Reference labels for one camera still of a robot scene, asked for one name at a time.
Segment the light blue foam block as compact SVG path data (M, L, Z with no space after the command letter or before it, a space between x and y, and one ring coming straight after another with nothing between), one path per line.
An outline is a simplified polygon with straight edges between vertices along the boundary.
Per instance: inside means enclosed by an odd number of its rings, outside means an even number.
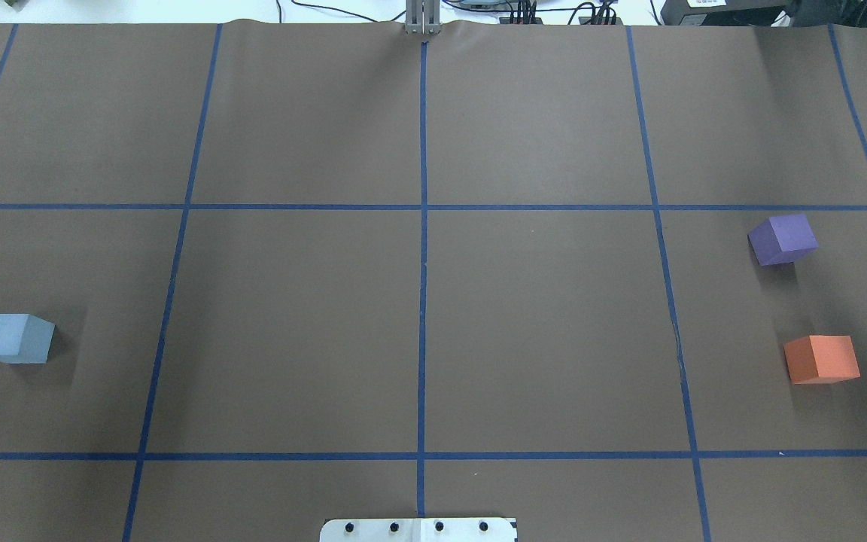
M31 313L0 313L0 363L46 363L55 324Z

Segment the purple foam block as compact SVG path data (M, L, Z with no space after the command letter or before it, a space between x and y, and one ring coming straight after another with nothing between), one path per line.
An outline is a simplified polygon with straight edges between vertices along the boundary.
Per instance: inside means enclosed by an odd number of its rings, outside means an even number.
M760 266L795 262L820 246L805 214L768 217L747 237Z

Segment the orange foam block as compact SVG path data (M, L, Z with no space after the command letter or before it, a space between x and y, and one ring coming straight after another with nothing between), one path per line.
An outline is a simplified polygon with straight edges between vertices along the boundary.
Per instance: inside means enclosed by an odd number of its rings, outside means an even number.
M809 335L782 347L794 385L821 385L861 377L852 337Z

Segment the black device box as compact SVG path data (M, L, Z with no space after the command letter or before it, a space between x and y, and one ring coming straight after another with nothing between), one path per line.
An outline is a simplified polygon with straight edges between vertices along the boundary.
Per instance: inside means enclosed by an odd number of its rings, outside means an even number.
M665 1L665 26L771 26L791 1Z

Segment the aluminium frame post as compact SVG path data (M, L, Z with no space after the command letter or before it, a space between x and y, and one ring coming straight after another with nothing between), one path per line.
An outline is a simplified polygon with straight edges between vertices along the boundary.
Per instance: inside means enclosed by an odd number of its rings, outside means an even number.
M438 0L406 0L405 32L407 35L440 34L443 22L440 15L441 2Z

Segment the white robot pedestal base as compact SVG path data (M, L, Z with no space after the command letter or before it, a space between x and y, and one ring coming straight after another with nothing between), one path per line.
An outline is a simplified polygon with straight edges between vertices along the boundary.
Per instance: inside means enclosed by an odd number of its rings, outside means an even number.
M515 519L503 517L335 519L320 541L517 541Z

